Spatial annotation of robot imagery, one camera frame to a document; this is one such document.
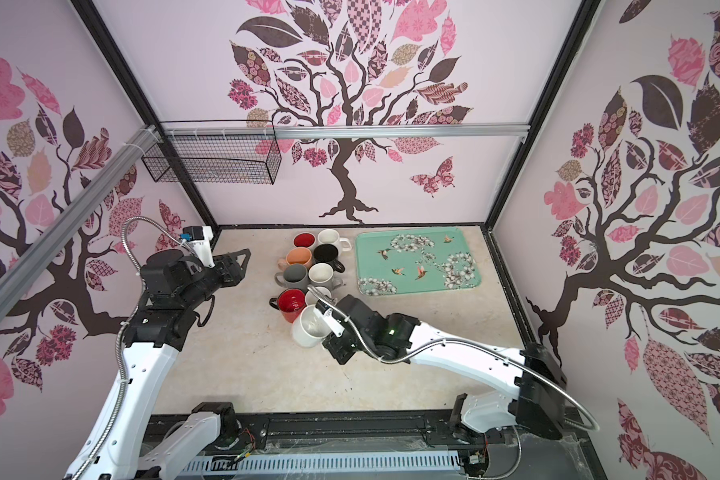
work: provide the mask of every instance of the cable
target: cable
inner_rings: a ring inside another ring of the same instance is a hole
[[[158,230],[160,230],[166,237],[168,237],[170,240],[173,241],[174,244],[182,246],[186,248],[192,255],[197,256],[195,253],[195,250],[192,248],[192,245],[189,245],[186,240],[183,238],[178,240],[173,237],[173,234],[169,232],[164,226],[158,224],[151,218],[148,218],[146,216],[132,216],[128,220],[125,220],[123,222],[123,228],[120,230],[120,241],[123,243],[123,248],[125,249],[126,255],[128,255],[128,258],[130,258],[130,261],[132,264],[134,264],[134,267],[136,268],[136,273],[141,272],[141,264],[139,264],[139,261],[136,259],[136,256],[132,251],[130,251],[130,246],[128,245],[128,227],[135,221],[142,220],[147,222],[150,225],[155,226]],[[144,278],[141,279],[141,294],[139,295],[139,299],[144,296],[144,292],[146,291],[146,282],[144,281]],[[117,360],[117,371],[120,377],[120,388],[117,390],[117,398],[115,399],[115,405],[114,408],[112,408],[112,413],[110,414],[110,419],[107,420],[106,426],[104,427],[104,431],[101,433],[101,436],[94,444],[94,447],[91,449],[90,454],[88,457],[83,461],[83,464],[77,469],[74,475],[72,475],[71,480],[78,480],[88,469],[90,464],[96,459],[96,455],[98,455],[99,450],[101,450],[101,447],[104,446],[104,443],[106,442],[106,438],[110,435],[110,432],[112,431],[112,427],[115,424],[115,420],[117,420],[117,416],[120,414],[120,408],[123,406],[123,400],[125,399],[125,391],[128,387],[128,370],[125,366],[125,359],[123,357],[123,334],[125,333],[125,329],[130,324],[131,320],[134,318],[136,312],[139,311],[140,302],[136,304],[136,307],[134,308],[134,311],[130,313],[128,316],[128,320],[125,322],[120,323],[120,329],[117,331],[117,337],[115,338],[115,360]]]
[[[568,400],[568,402],[571,403],[571,405],[578,408],[579,412],[586,418],[586,420],[590,423],[590,425],[585,425],[583,423],[579,423],[575,420],[572,420],[570,418],[563,418],[563,420],[566,422],[566,424],[580,428],[582,430],[587,430],[588,432],[598,432],[600,430],[600,424],[597,423],[597,420],[595,417],[590,413],[589,410],[584,408],[583,405],[578,403],[576,398],[573,398],[570,396],[568,392],[566,392],[564,389],[560,388],[560,386],[557,385],[557,383],[547,379],[547,377],[541,375],[540,373],[536,372],[535,370],[532,370],[522,363],[516,362],[515,360],[512,360],[506,355],[503,355],[499,352],[494,352],[493,350],[490,350],[489,348],[486,348],[485,346],[481,345],[477,342],[472,342],[471,340],[465,340],[465,339],[456,339],[456,338],[449,338],[444,337],[439,340],[432,340],[431,342],[426,342],[416,350],[413,350],[409,354],[405,356],[401,356],[399,358],[393,359],[393,360],[386,360],[371,350],[371,348],[368,346],[368,344],[365,342],[365,339],[363,338],[362,334],[360,333],[360,330],[355,325],[355,322],[352,321],[351,318],[349,318],[349,315],[342,312],[339,308],[334,305],[329,298],[327,298],[325,295],[322,294],[322,292],[318,291],[314,286],[310,285],[307,287],[307,290],[311,292],[315,298],[317,298],[320,302],[323,302],[328,308],[333,309],[334,312],[338,313],[340,316],[344,318],[344,321],[349,324],[349,326],[352,328],[352,330],[355,332],[355,336],[357,337],[358,341],[360,341],[360,345],[365,350],[365,352],[374,360],[379,360],[381,363],[384,363],[386,365],[393,365],[395,363],[404,362],[405,360],[409,360],[419,353],[425,351],[426,349],[435,346],[435,345],[445,345],[446,343],[453,343],[456,345],[462,345],[462,346],[469,346],[473,349],[480,350],[482,352],[485,352],[491,356],[494,356],[498,358],[499,360],[503,361],[504,363],[509,363],[510,365],[516,366],[520,370],[531,374],[532,376],[536,377],[540,382],[548,386],[549,388],[555,390],[557,393],[561,394],[563,398]]]

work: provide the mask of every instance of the wall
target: wall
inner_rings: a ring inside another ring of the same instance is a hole
[[[612,480],[720,478],[710,11],[720,0],[604,5],[497,227],[539,337],[602,425]]]
[[[66,1],[0,2],[0,277],[140,126]],[[139,212],[198,221],[139,162],[0,324],[0,477],[61,478],[93,426],[139,294],[113,234]],[[136,226],[141,260],[158,237]]]
[[[403,124],[527,122],[578,6],[575,0],[96,4],[162,120],[272,118],[317,126],[388,124],[395,116]],[[367,28],[359,12],[368,15]],[[357,47],[356,60],[330,55],[343,45],[350,45],[347,52]],[[425,90],[437,84],[436,94]],[[516,138],[506,137],[376,138],[334,141],[333,154],[332,141],[281,142],[274,186],[203,183],[200,191],[222,224],[484,221],[516,148]]]

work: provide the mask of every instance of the butterfly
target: butterfly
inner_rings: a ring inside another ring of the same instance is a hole
[[[453,157],[448,157],[445,159],[445,161],[443,161],[443,163],[440,164],[440,167],[438,167],[438,172],[434,174],[434,176],[414,175],[413,177],[411,177],[411,180],[413,180],[416,185],[423,186],[424,191],[432,195],[432,198],[434,198],[434,192],[440,189],[439,185],[442,185],[443,187],[453,185],[454,176],[451,173],[453,167]]]

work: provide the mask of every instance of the table surface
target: table surface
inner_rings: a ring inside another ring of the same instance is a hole
[[[346,285],[334,297],[351,294],[384,316],[401,312],[445,332],[482,343],[522,348],[496,269],[477,226],[461,231],[478,263],[482,282],[473,289],[364,296],[358,292],[354,249],[341,254]],[[392,228],[337,229],[354,245],[358,234]],[[461,393],[488,386],[432,366],[383,365],[357,353],[346,365],[317,346],[305,350],[291,338],[291,324],[271,308],[282,292],[274,282],[277,260],[302,231],[319,229],[224,230],[216,254],[250,248],[246,278],[216,292],[208,324],[193,327],[169,372],[154,413],[186,413],[198,403],[232,402],[238,412],[310,412],[451,408]],[[198,312],[204,317],[209,302]]]

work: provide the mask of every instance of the tray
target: tray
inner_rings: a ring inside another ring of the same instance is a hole
[[[455,226],[372,232],[355,241],[363,295],[459,290],[480,284],[480,272]]]

